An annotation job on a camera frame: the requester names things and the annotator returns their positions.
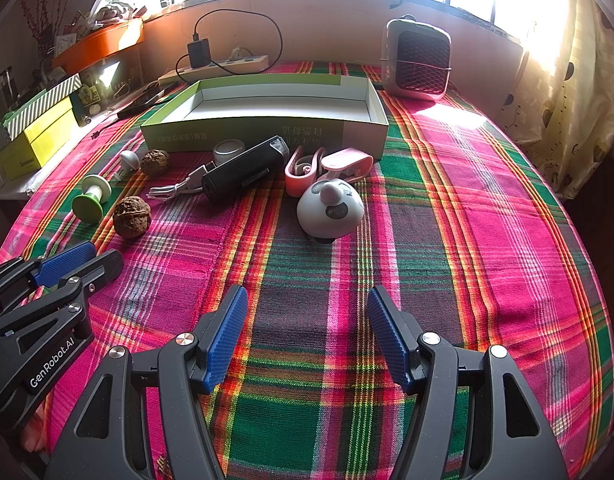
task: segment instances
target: white panda toy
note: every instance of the white panda toy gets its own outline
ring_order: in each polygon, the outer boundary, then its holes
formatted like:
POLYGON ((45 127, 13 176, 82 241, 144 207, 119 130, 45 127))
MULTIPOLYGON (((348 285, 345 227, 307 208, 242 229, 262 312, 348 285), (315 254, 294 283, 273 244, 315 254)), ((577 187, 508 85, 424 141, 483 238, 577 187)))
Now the white panda toy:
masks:
POLYGON ((319 243, 330 244, 356 230, 365 206, 351 184, 334 178, 309 186, 296 213, 303 231, 319 243))

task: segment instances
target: orange shelf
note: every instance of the orange shelf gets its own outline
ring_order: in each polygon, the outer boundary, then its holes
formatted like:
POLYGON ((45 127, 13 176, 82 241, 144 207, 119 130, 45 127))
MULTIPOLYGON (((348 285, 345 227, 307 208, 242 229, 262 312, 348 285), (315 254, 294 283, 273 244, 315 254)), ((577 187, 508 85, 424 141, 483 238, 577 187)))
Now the orange shelf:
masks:
POLYGON ((68 76, 72 76, 107 56, 140 43, 142 39, 140 18, 117 23, 85 36, 56 56, 52 66, 54 68, 61 66, 68 76))

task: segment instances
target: open box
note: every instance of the open box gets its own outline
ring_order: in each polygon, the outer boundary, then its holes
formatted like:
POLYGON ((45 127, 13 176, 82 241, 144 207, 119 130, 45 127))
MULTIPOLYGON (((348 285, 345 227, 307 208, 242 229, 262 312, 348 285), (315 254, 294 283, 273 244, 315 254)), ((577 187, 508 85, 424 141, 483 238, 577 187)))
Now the open box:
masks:
POLYGON ((210 151, 226 139, 249 148, 275 135, 306 153, 356 148, 380 160, 388 122, 363 77, 256 74, 201 80, 142 125, 150 150, 210 151))

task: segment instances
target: yellow box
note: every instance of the yellow box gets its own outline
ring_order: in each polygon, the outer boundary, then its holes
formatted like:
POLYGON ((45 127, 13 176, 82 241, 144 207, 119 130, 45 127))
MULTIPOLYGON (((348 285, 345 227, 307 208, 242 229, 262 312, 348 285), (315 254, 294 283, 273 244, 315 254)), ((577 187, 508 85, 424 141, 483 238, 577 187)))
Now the yellow box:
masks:
POLYGON ((71 100, 65 97, 4 147, 0 166, 10 179, 40 170, 77 127, 71 100))

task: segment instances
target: white power strip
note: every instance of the white power strip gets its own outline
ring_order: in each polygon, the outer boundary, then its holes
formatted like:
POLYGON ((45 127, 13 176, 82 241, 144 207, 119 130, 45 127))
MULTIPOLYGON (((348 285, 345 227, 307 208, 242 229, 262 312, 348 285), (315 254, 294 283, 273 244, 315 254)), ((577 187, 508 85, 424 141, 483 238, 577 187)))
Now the white power strip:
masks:
MULTIPOLYGON (((218 61, 218 63, 226 66, 232 72, 249 74, 266 69, 269 66, 269 56, 251 56, 236 61, 218 61)), ((180 73, 180 75, 190 83, 195 83, 196 81, 200 81, 200 79, 211 79, 213 77, 230 75, 228 72, 225 72, 225 70, 221 69, 215 64, 209 64, 200 68, 179 68, 178 73, 180 73)), ((175 70, 172 70, 171 72, 167 72, 166 74, 160 76, 158 81, 162 87, 164 84, 180 82, 180 77, 178 77, 175 70)))

